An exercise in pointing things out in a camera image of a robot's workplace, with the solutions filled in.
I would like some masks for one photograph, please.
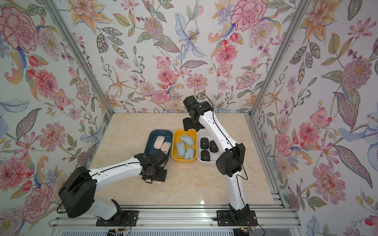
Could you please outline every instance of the yellow bin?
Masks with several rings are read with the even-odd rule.
[[[185,144],[185,150],[187,150],[189,147],[194,148],[195,154],[192,159],[185,160],[184,157],[179,157],[177,155],[177,149],[176,149],[176,144],[181,142],[180,137],[182,135],[189,135],[193,140],[194,140],[194,145],[193,146],[188,146]],[[196,160],[197,158],[197,132],[195,130],[188,130],[184,131],[182,130],[176,130],[175,133],[173,134],[173,144],[172,144],[172,152],[170,153],[172,158],[177,161],[178,163],[191,163]]]

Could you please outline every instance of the pink rose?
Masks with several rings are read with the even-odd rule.
[[[3,7],[0,16],[0,32],[14,49],[20,47],[26,53],[39,44],[38,30],[30,16],[14,7]]]
[[[22,209],[23,219],[28,223],[36,222],[50,207],[52,196],[53,189],[45,183],[42,183],[40,188],[31,190]]]
[[[287,136],[285,133],[279,133],[276,136],[276,141],[278,151],[280,151],[284,157],[290,156],[293,152],[291,150],[293,143],[290,141],[289,136]]]
[[[259,23],[266,11],[266,4],[262,0],[240,0],[231,16],[231,24],[236,30],[245,31]]]
[[[167,93],[165,90],[159,90],[151,95],[151,99],[159,104],[164,104],[171,100],[171,94]]]
[[[310,121],[314,122],[314,125],[317,127],[323,128],[330,125],[330,122],[328,121],[328,113],[325,110],[324,107],[320,108],[310,116]]]

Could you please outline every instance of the floral wallpaper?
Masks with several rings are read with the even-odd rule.
[[[249,111],[299,1],[55,3],[115,112],[183,113],[200,92],[216,112]]]
[[[374,0],[313,0],[253,116],[308,236],[378,235]]]
[[[39,0],[0,8],[0,236],[47,235],[110,116]]]

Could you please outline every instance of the beige marble surface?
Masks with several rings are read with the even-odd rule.
[[[106,167],[144,152],[152,130],[182,129],[187,114],[114,114],[90,168]],[[244,167],[248,181],[242,181],[249,204],[273,204],[268,183],[243,114],[217,114],[223,127],[237,142],[246,147]],[[135,176],[106,186],[97,194],[116,199],[121,205],[198,205],[228,204],[225,177],[215,165],[202,165],[198,160],[181,164],[172,157],[166,167],[166,181],[146,184]]]

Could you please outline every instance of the wireless mouse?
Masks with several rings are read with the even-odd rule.
[[[192,159],[194,157],[194,148],[188,148],[185,152],[185,160]]]
[[[176,149],[177,149],[177,155],[179,157],[185,156],[185,144],[183,142],[178,142],[176,144]]]
[[[164,140],[165,140],[165,137],[164,136],[158,136],[155,140],[155,143],[153,144],[153,148],[154,149],[160,149],[161,146],[163,145],[164,143]]]
[[[180,137],[180,139],[188,146],[194,145],[194,140],[189,135],[184,134]]]
[[[170,142],[164,142],[160,150],[163,151],[165,155],[168,155],[169,148],[170,148]]]

